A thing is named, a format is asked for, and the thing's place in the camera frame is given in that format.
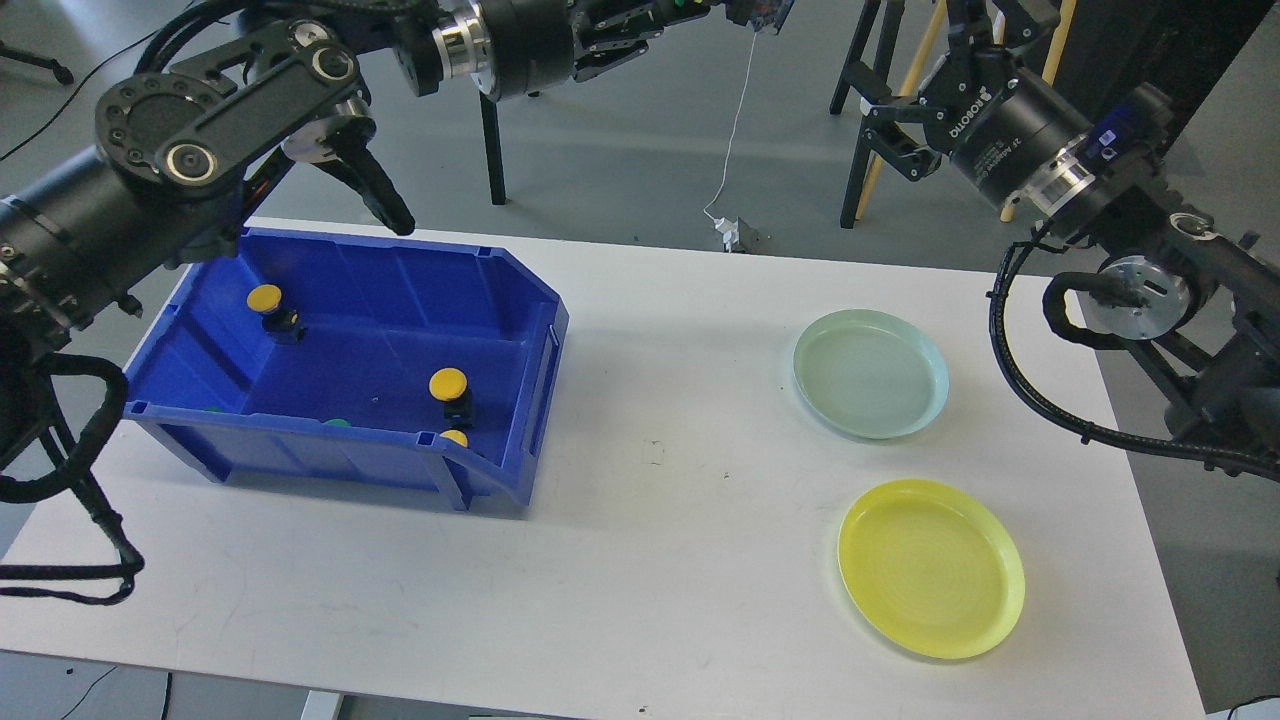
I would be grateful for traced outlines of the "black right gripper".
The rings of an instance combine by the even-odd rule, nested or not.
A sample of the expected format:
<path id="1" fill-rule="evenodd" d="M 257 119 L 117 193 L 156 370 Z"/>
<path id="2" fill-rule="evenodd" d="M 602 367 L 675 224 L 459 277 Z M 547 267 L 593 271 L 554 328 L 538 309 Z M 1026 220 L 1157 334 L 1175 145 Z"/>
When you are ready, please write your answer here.
<path id="1" fill-rule="evenodd" d="M 911 182 L 942 155 L 993 206 L 1004 205 L 1091 123 L 1033 70 L 1027 58 L 1052 37 L 1061 15 L 1051 1 L 997 1 L 1005 41 L 995 41 L 987 1 L 947 1 L 948 51 L 925 78 L 920 100 L 860 97 L 860 170 L 879 159 Z M 902 127 L 924 127 L 925 142 Z"/>

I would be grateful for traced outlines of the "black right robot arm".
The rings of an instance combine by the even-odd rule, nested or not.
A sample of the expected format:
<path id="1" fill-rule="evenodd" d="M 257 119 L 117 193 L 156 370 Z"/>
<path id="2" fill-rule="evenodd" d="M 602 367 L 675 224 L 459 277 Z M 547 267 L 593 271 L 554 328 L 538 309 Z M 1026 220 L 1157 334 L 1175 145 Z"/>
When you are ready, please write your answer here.
<path id="1" fill-rule="evenodd" d="M 1156 87 L 1142 85 L 1088 120 L 1024 60 L 1056 29 L 1055 8 L 1001 1 L 998 10 L 1002 38 L 986 3 L 937 3 L 946 53 L 893 91 L 902 3 L 863 5 L 829 105 L 840 113 L 850 92 L 861 100 L 841 225 L 858 219 L 872 160 L 909 181 L 948 161 L 996 208 L 1032 205 L 1043 220 L 1006 251 L 988 295 L 991 343 L 1014 393 L 1083 443 L 1276 480 L 1277 270 L 1253 255 L 1254 234 L 1220 234 L 1211 215 L 1170 188 L 1157 154 L 1170 111 Z M 1093 247 L 1106 254 L 1097 270 L 1050 281 L 1044 319 L 1068 342 L 1130 355 L 1167 401 L 1166 439 L 1060 407 L 1012 356 L 1005 307 L 1021 265 L 1034 251 Z"/>

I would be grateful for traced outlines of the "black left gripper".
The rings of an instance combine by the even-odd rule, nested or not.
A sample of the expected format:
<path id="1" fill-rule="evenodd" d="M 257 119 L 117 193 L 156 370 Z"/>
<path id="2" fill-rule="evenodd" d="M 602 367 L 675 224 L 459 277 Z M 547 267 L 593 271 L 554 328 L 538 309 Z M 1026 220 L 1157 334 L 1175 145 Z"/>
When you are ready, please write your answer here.
<path id="1" fill-rule="evenodd" d="M 643 12 L 572 13 L 576 1 L 472 1 L 484 28 L 485 67 L 475 83 L 492 102 L 585 83 L 644 55 L 649 41 L 678 20 L 721 9 L 736 20 L 736 1 L 645 1 Z"/>

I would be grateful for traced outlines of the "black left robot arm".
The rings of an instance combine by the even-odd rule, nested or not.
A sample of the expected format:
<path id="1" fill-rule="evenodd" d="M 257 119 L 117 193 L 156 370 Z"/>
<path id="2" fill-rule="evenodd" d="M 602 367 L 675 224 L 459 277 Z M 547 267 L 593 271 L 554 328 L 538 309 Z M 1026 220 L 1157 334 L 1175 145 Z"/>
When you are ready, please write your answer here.
<path id="1" fill-rule="evenodd" d="M 197 1 L 159 28 L 95 108 L 96 140 L 3 200 L 3 464 L 40 443 L 41 477 L 3 478 L 3 502 L 72 492 L 116 560 L 6 565 L 8 597 L 127 600 L 145 568 L 92 465 L 123 418 L 124 372 L 65 351 L 74 332 L 160 266 L 230 255 L 317 132 L 316 167 L 397 234 L 413 218 L 369 151 L 358 58 L 392 50 L 412 91 L 472 77 L 486 104 L 584 82 L 641 56 L 710 1 Z"/>

